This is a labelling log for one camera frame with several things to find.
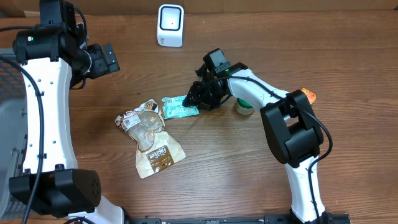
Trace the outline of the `light green snack bag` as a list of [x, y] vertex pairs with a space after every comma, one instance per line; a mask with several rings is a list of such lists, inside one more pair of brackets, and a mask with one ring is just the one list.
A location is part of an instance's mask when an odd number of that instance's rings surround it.
[[165, 97], [162, 99], [164, 103], [163, 106], [163, 114], [165, 119], [172, 118], [184, 118], [189, 116], [199, 115], [199, 110], [197, 106], [188, 106], [185, 107], [183, 105], [183, 101], [186, 96], [174, 96], [174, 97]]

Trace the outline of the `green lid jar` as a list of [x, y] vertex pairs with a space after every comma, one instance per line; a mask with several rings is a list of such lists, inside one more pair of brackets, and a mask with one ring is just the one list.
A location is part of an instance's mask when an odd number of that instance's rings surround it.
[[235, 109], [238, 113], [243, 115], [250, 115], [253, 114], [254, 108], [248, 104], [246, 101], [237, 98], [235, 103]]

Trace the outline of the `brown pancake snack bag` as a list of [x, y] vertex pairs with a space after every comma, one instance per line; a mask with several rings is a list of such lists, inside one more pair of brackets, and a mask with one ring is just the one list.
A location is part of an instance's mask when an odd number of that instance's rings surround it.
[[186, 158], [181, 145], [167, 132], [153, 99], [118, 115], [114, 122], [137, 143], [136, 169], [140, 178], [145, 179]]

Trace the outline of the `orange snack packet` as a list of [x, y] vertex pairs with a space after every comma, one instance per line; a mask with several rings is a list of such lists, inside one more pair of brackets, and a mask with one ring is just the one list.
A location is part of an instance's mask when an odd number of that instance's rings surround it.
[[316, 94], [306, 88], [302, 88], [301, 91], [306, 95], [309, 103], [312, 105], [317, 98]]

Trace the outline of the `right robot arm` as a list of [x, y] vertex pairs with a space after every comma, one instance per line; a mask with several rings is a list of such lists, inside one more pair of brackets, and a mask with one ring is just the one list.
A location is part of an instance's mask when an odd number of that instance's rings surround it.
[[245, 64], [231, 64], [221, 49], [207, 53], [195, 73], [200, 80], [192, 84], [183, 105], [211, 111], [233, 96], [260, 112], [268, 147], [287, 171], [293, 220], [325, 223], [317, 165], [324, 159], [320, 145], [331, 135], [316, 118], [307, 95], [273, 87]]

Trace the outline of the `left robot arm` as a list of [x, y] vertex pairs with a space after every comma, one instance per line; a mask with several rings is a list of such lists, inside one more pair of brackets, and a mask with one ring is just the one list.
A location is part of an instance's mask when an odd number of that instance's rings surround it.
[[76, 22], [72, 3], [41, 1], [39, 10], [40, 23], [22, 28], [13, 43], [13, 67], [25, 83], [27, 149], [9, 191], [28, 212], [67, 223], [127, 223], [125, 210], [102, 194], [98, 174], [78, 168], [70, 134], [70, 90], [117, 72], [118, 61], [110, 45], [86, 43], [86, 22]]

